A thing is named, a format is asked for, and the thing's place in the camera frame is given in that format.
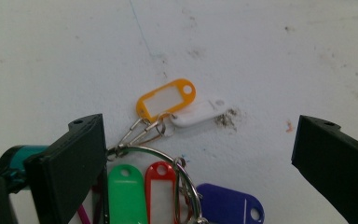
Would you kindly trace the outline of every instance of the metal key ring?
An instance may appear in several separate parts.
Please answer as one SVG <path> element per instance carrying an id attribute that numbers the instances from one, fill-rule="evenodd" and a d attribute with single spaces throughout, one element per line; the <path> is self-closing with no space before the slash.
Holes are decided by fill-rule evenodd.
<path id="1" fill-rule="evenodd" d="M 153 156 L 159 157 L 160 159 L 167 161 L 172 165 L 177 175 L 181 176 L 185 184 L 187 185 L 188 193 L 190 195 L 189 199 L 191 201 L 191 210 L 193 212 L 193 216 L 191 219 L 187 220 L 187 224 L 209 224 L 208 220 L 202 217 L 201 205 L 200 205 L 200 197 L 197 193 L 196 188 L 194 187 L 193 182 L 191 181 L 190 176 L 187 171 L 183 167 L 183 164 L 180 159 L 173 159 L 169 155 L 164 152 L 161 152 L 157 149 L 151 147 L 141 147 L 141 146 L 127 146 L 122 147 L 117 150 L 109 150 L 107 152 L 107 156 L 116 154 L 117 157 L 121 155 L 128 154 L 129 152 L 145 152 L 151 154 Z"/>

